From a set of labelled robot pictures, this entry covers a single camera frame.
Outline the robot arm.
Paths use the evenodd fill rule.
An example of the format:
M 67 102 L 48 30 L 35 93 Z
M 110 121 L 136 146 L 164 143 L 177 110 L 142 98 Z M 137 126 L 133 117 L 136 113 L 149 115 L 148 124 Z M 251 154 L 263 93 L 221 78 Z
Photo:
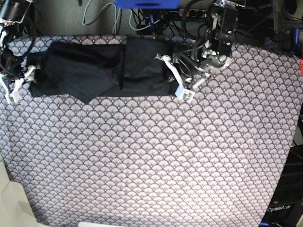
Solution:
M 187 30 L 187 20 L 191 7 L 198 3 L 190 1 L 181 14 L 181 28 L 187 38 L 195 40 L 187 50 L 172 55 L 175 64 L 184 66 L 190 77 L 194 72 L 206 73 L 212 69 L 221 69 L 230 64 L 234 33 L 238 24 L 238 9 L 236 3 L 228 0 L 214 0 L 203 13 L 202 35 L 192 35 Z
M 0 2 L 0 72 L 10 80 L 21 77 L 23 60 L 31 53 L 37 38 L 36 26 L 27 14 L 32 0 L 2 0 Z M 15 56 L 8 48 L 8 44 L 19 37 L 19 26 L 29 24 L 32 31 L 31 43 L 26 52 Z

